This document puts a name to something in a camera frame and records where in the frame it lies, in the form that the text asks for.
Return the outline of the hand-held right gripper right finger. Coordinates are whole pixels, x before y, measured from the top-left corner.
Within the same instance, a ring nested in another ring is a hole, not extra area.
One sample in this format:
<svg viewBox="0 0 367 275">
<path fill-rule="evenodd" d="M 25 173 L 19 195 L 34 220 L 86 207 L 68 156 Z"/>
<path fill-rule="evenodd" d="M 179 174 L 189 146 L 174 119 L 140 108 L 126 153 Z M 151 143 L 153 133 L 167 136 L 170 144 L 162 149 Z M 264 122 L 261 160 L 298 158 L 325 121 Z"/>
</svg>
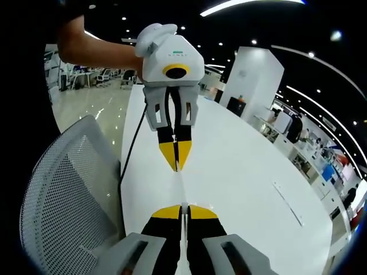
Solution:
<svg viewBox="0 0 367 275">
<path fill-rule="evenodd" d="M 187 240 L 192 274 L 275 274 L 265 254 L 237 234 L 227 234 L 209 209 L 188 206 Z"/>
</svg>

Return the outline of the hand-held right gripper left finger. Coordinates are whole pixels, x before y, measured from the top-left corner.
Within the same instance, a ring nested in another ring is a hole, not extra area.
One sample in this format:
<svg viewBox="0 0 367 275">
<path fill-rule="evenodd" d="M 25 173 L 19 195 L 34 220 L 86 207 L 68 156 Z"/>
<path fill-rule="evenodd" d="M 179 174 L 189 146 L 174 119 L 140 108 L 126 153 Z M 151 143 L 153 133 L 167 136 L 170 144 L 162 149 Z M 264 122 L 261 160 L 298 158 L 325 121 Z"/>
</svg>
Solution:
<svg viewBox="0 0 367 275">
<path fill-rule="evenodd" d="M 141 233 L 130 233 L 99 258 L 97 274 L 174 274 L 180 257 L 182 206 L 152 214 Z"/>
</svg>

